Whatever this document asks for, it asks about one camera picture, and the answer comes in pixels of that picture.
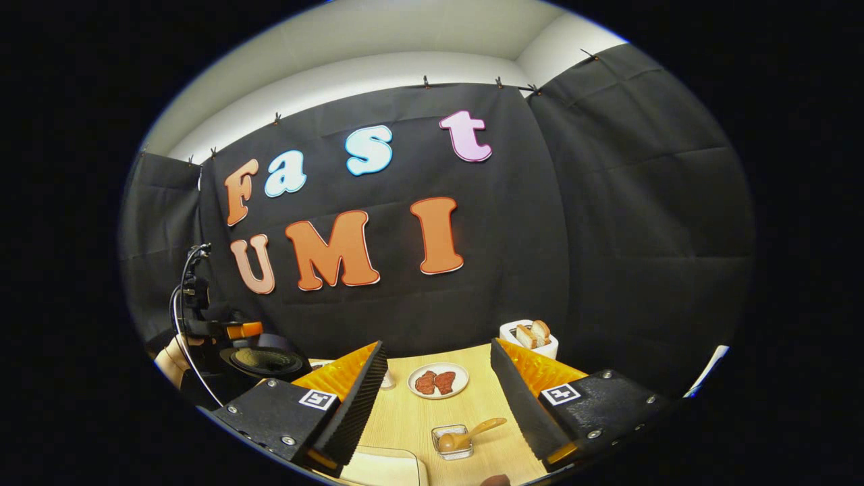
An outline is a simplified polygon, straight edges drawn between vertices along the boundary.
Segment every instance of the orange cap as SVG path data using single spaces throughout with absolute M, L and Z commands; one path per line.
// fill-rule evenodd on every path
M 227 327 L 225 331 L 228 333 L 228 339 L 240 339 L 264 333 L 264 326 L 260 321 L 256 321 L 254 323 L 243 323 L 239 326 Z

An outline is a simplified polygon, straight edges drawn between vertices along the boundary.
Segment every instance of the orange letter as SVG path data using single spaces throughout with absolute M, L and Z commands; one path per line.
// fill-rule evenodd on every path
M 420 264 L 420 272 L 427 275 L 453 272 L 462 268 L 465 263 L 453 248 L 450 213 L 454 209 L 456 201 L 449 197 L 433 197 L 411 205 L 411 213 L 420 220 L 423 250 L 426 252 L 426 259 Z
M 267 258 L 267 236 L 256 234 L 249 238 L 249 242 L 255 248 L 255 253 L 258 255 L 258 264 L 261 265 L 261 273 L 263 275 L 260 280 L 252 275 L 252 269 L 249 266 L 249 256 L 246 255 L 246 242 L 237 240 L 231 243 L 231 252 L 234 253 L 234 258 L 237 260 L 240 277 L 243 278 L 243 282 L 249 287 L 249 290 L 257 294 L 269 294 L 276 287 L 276 279 L 273 278 L 273 269 L 270 267 L 270 259 Z
M 300 290 L 317 291 L 324 286 L 315 276 L 313 265 L 331 287 L 336 286 L 341 262 L 345 262 L 342 283 L 349 287 L 371 285 L 381 279 L 366 251 L 364 228 L 367 221 L 369 215 L 364 211 L 347 211 L 336 216 L 330 244 L 324 242 L 309 221 L 298 221 L 285 228 L 285 236 L 294 243 L 297 254 Z
M 257 173 L 258 161 L 253 158 L 225 179 L 225 187 L 228 188 L 228 226 L 236 225 L 249 213 L 243 201 L 249 201 L 252 196 L 250 176 Z

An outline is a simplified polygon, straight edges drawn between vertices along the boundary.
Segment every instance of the spoon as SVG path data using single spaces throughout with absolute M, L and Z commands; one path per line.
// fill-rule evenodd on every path
M 438 439 L 438 451 L 451 452 L 465 449 L 468 447 L 468 441 L 471 440 L 471 437 L 504 424 L 506 421 L 507 419 L 489 419 L 486 422 L 480 422 L 467 434 L 446 433 Z

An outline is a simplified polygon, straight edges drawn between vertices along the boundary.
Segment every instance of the wooden table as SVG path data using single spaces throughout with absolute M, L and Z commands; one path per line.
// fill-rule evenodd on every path
M 489 364 L 490 350 L 491 344 L 484 344 L 436 355 L 389 359 L 396 385 L 378 392 L 359 444 L 413 452 L 426 464 L 430 486 L 480 486 L 484 479 L 498 474 L 506 474 L 515 485 L 546 476 L 507 405 L 498 376 Z M 443 361 L 468 371 L 464 390 L 450 398 L 428 400 L 408 389 L 408 376 L 415 369 Z M 471 457 L 445 461 L 435 452 L 433 428 L 463 424 L 470 430 L 496 417 L 507 419 L 507 423 L 473 438 Z

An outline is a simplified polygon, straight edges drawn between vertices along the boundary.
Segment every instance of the foam letter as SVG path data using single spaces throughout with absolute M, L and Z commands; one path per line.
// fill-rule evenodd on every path
M 383 170 L 393 158 L 393 149 L 388 142 L 393 133 L 383 125 L 361 128 L 345 140 L 345 150 L 353 155 L 348 159 L 348 172 L 362 176 Z
M 263 275 L 260 280 L 252 275 L 252 269 L 249 266 L 249 256 L 246 254 L 246 242 L 237 240 L 231 243 L 231 253 L 234 253 L 234 258 L 237 260 L 240 277 L 243 279 L 243 283 L 249 287 L 249 290 L 257 294 L 269 294 L 276 287 L 276 279 L 273 278 L 273 268 L 270 267 L 270 259 L 267 257 L 267 236 L 256 234 L 249 238 L 249 242 L 255 248 L 258 264 L 261 266 L 261 273 Z
M 289 150 L 276 156 L 267 169 L 270 177 L 264 183 L 264 193 L 269 197 L 278 197 L 282 193 L 297 192 L 306 183 L 303 174 L 303 152 Z
M 315 276 L 313 265 L 331 287 L 336 286 L 341 263 L 345 264 L 342 283 L 349 287 L 372 285 L 381 279 L 366 251 L 364 228 L 367 221 L 369 215 L 364 211 L 347 211 L 336 216 L 329 244 L 309 221 L 298 221 L 285 228 L 285 236 L 294 243 L 297 255 L 300 290 L 317 291 L 324 286 Z
M 257 173 L 258 161 L 253 158 L 225 179 L 225 187 L 228 188 L 228 226 L 236 225 L 249 213 L 243 201 L 249 201 L 252 196 L 250 176 Z
M 477 137 L 474 135 L 475 130 L 485 130 L 486 124 L 483 120 L 471 118 L 467 111 L 462 110 L 446 117 L 438 126 L 450 130 L 453 151 L 460 159 L 466 162 L 481 162 L 492 154 L 492 147 L 489 144 L 477 145 Z
M 456 201 L 449 197 L 433 197 L 411 205 L 411 213 L 420 220 L 423 250 L 426 252 L 420 272 L 427 275 L 454 272 L 465 263 L 454 250 L 453 229 L 450 227 L 450 213 L 454 209 Z

